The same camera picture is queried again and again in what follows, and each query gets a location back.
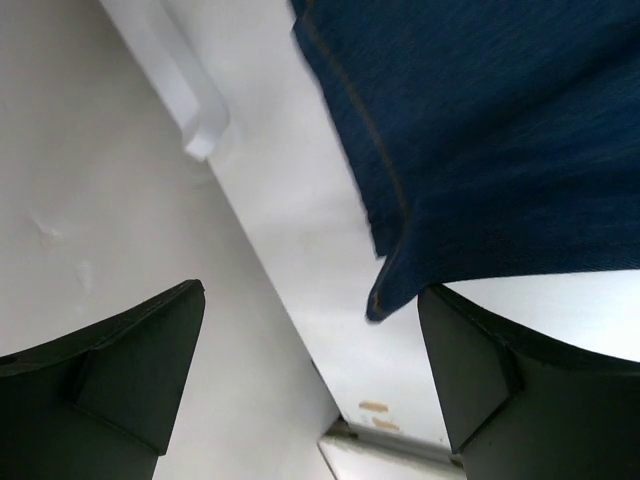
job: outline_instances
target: scuff mark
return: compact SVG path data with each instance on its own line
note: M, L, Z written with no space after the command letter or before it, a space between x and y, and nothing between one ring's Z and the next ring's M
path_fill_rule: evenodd
M384 403L367 402L366 400L360 402L358 406L363 410L369 410L377 413L387 413L389 411L389 407Z
M381 420L381 419L379 419L377 417L373 417L371 419L371 421L378 428L384 428L385 430L392 430L394 432L399 432L400 431L400 427L399 426L397 426L395 423L390 422L388 420Z
M93 266L91 262L83 260L78 262L75 267L76 279L82 287L85 295L89 295L93 290Z
M46 222L39 218L33 210L29 210L29 218L33 221L38 229L40 237L40 246L43 250L52 250L64 241L64 235L58 229L47 225Z

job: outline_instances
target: white surface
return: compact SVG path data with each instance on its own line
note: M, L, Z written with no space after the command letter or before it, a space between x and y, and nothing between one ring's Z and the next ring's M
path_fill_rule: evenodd
M211 164L342 413L447 445L415 303L380 326L364 321L380 263L320 92L291 38L286 1L172 3L230 105L232 124ZM639 272L454 288L563 340L640 359ZM389 411L362 409L362 401Z
M207 309L155 480L328 480L337 415L206 164L96 1L0 2L0 356L186 278Z
M205 160L229 125L229 111L164 0L100 0L182 131L185 152Z
M337 480L464 480L461 470L417 462L357 441L323 437L318 443Z

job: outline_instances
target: gray wall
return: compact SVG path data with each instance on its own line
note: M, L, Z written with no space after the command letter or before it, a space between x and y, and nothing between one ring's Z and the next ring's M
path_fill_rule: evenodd
M207 312L156 478L330 478L337 415L206 165L97 0L0 3L0 355L200 278Z

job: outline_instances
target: white wall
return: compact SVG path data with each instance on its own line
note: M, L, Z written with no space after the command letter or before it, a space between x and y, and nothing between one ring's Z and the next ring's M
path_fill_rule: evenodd
M447 446L415 305L365 322L380 263L288 1L171 5L231 111L213 169L342 414Z
M335 405L180 146L97 0L0 2L0 355L200 278L206 318L155 478L330 478L315 440Z

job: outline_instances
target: stitching seam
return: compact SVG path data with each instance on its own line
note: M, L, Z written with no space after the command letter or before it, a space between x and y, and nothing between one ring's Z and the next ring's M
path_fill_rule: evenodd
M402 238L404 237L404 233L406 231L406 227L407 227L409 216L410 216L409 205L405 198L405 194L402 188L402 184L400 183L400 179L398 178L398 174L396 173L395 168L393 166L393 161L391 160L391 156L389 155L389 152L387 151L387 148L385 147L384 142L382 141L382 137L378 132L375 122L369 115L369 112L367 111L364 105L364 102L362 101L362 98L360 97L355 87L351 83L351 80L349 79L347 72L344 70L344 68L342 68L342 65L340 64L338 59L335 57L335 55L333 55L333 53L329 49L329 46L326 44L326 42L320 35L320 32L318 31L315 24L313 23L313 20L310 18L309 10L311 7L313 7L313 5L314 5L314 0L307 0L307 6L309 7L309 9L307 9L307 11L304 13L302 17L302 21L305 27L307 28L307 32L309 34L309 38L313 41L313 43L320 50L320 52L325 56L325 58L329 62L329 65L333 69L334 73L336 73L340 78L340 80L342 81L347 91L347 94L351 99L351 103L353 104L361 120L364 122L365 126L367 127L367 130L369 131L369 135L371 135L371 139L373 140L373 144L375 145L376 150L378 151L378 154L382 158L382 161L386 167L387 173L391 178L391 183L393 184L393 189L396 193L396 198L398 200L398 203L400 204L400 208L403 214L401 238L398 241L398 244L396 245L394 254L388 260L388 262L386 262L386 268L384 268L384 271L382 272L382 274L378 278L378 281L376 282L379 285L382 282L382 280L384 280L393 261L398 255L398 252L400 251L400 245L402 244ZM373 310L378 315L381 315L381 316L387 315L387 313L384 310L382 310L382 308L380 307L380 300L379 300L377 289L373 293Z

